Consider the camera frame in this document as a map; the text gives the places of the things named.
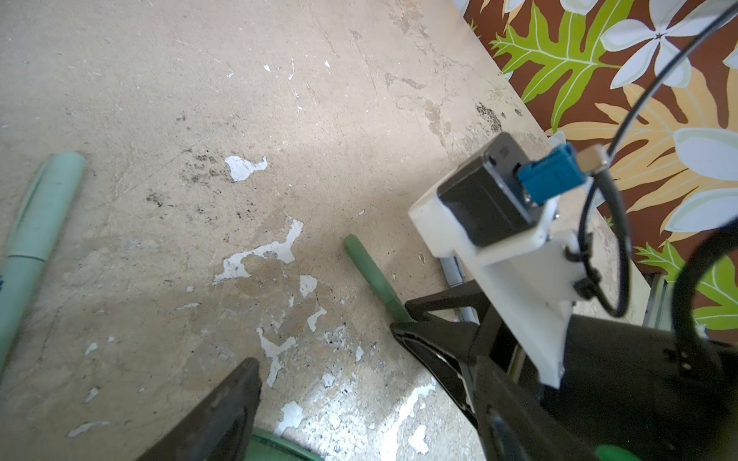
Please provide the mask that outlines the dark green pen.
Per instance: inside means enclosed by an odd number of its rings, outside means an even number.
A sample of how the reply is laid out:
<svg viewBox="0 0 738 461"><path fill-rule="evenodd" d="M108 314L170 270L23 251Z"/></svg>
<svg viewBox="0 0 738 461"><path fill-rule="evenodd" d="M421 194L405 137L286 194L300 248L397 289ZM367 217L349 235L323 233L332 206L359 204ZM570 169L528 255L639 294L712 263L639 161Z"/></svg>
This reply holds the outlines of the dark green pen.
<svg viewBox="0 0 738 461"><path fill-rule="evenodd" d="M355 234L348 235L343 240L343 248L392 318L396 322L410 322L411 317L405 310L396 291L359 238Z"/></svg>

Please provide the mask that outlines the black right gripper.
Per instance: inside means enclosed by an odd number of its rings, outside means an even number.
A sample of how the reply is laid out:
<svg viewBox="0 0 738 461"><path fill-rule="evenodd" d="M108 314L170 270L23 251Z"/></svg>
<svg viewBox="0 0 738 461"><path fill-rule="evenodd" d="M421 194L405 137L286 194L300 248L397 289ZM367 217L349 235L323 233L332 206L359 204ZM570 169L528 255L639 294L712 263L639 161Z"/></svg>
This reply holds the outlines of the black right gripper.
<svg viewBox="0 0 738 461"><path fill-rule="evenodd" d="M523 391L595 460L736 459L736 347L573 315L564 366Z"/></svg>

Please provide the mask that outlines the light green pen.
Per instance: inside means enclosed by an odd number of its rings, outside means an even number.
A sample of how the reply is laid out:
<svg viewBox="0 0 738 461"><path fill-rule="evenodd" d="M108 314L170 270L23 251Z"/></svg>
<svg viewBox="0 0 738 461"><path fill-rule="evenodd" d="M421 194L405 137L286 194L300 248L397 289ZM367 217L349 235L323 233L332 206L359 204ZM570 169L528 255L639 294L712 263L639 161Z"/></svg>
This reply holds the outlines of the light green pen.
<svg viewBox="0 0 738 461"><path fill-rule="evenodd" d="M21 202L1 271L1 363L7 362L86 168L77 152L46 161Z"/></svg>

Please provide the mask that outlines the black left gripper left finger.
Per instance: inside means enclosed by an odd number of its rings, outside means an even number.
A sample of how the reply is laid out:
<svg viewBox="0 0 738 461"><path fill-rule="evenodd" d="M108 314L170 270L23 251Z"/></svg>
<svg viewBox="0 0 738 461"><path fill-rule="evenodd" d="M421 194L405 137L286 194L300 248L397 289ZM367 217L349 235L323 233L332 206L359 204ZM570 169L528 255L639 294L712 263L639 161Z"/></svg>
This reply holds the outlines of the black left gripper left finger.
<svg viewBox="0 0 738 461"><path fill-rule="evenodd" d="M259 361L246 358L141 460L243 460L261 397Z"/></svg>

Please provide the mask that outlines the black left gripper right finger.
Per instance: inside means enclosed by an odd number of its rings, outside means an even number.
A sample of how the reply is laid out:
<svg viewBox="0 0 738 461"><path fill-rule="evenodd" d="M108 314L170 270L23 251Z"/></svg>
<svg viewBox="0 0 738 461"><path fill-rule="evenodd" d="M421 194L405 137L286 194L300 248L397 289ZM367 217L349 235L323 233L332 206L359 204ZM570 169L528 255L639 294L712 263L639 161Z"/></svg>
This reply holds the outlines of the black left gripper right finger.
<svg viewBox="0 0 738 461"><path fill-rule="evenodd" d="M563 428L488 357L474 365L474 411L489 460L595 460L592 447Z"/></svg>

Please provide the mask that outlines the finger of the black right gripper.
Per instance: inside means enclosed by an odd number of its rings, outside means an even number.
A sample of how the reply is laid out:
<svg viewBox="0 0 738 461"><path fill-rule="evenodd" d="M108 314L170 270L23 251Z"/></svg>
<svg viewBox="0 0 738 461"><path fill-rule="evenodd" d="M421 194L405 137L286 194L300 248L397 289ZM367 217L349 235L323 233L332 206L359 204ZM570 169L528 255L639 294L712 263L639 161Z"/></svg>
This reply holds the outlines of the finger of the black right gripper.
<svg viewBox="0 0 738 461"><path fill-rule="evenodd" d="M490 329L469 322L395 322L394 339L441 385L472 426L489 426Z"/></svg>
<svg viewBox="0 0 738 461"><path fill-rule="evenodd" d="M490 301L475 280L405 302L405 310L415 321L427 320L427 312L463 307L472 308L480 320L488 313Z"/></svg>

